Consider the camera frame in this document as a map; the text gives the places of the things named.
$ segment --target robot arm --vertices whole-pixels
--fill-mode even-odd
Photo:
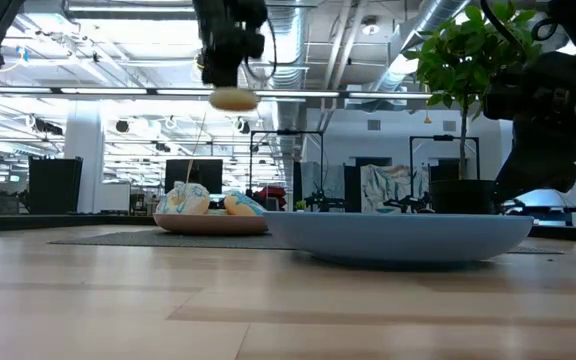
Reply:
[[[487,5],[482,0],[482,9],[492,18]],[[542,24],[561,25],[576,44],[576,0],[551,0],[548,14],[550,18],[533,29],[533,37],[538,36]],[[545,53],[524,68],[509,68],[491,79],[483,102],[486,117],[514,121],[513,149],[497,176],[498,202],[535,189],[566,192],[573,187],[576,56]]]
[[[239,65],[264,52],[259,28],[268,20],[263,0],[193,0],[203,43],[201,80],[236,87]]]

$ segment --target plate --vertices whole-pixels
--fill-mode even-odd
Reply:
[[[177,234],[258,235],[266,232],[262,216],[154,214],[157,225]]]
[[[264,213],[273,236],[327,260],[450,263],[484,260],[522,242],[530,216]]]

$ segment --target glazed donut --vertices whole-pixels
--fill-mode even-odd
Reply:
[[[224,206],[228,214],[236,216],[259,216],[266,211],[256,201],[238,192],[226,196]]]
[[[175,188],[157,205],[158,214],[203,215],[210,206],[210,193],[200,184],[175,182]]]

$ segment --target fluorescent light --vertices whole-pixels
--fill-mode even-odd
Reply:
[[[14,87],[14,86],[0,86],[0,93],[50,93],[52,92],[49,88],[39,88],[39,87]]]
[[[30,138],[0,138],[0,142],[3,143],[38,143],[42,142],[41,139],[30,139]]]
[[[294,96],[294,97],[339,97],[337,91],[278,91],[259,90],[255,91],[257,96]]]
[[[61,88],[64,94],[110,94],[110,95],[146,95],[146,89],[121,88]]]
[[[348,94],[351,98],[364,98],[364,99],[402,99],[402,100],[416,100],[416,99],[430,99],[432,94],[424,93],[369,93],[369,92],[351,92]]]
[[[159,95],[193,95],[193,96],[205,96],[212,94],[212,89],[159,89],[157,93]]]
[[[68,11],[194,12],[190,6],[70,6]]]

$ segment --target table surface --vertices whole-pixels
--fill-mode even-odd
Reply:
[[[292,251],[46,244],[146,229],[0,232],[0,359],[576,359],[570,256],[385,272]]]

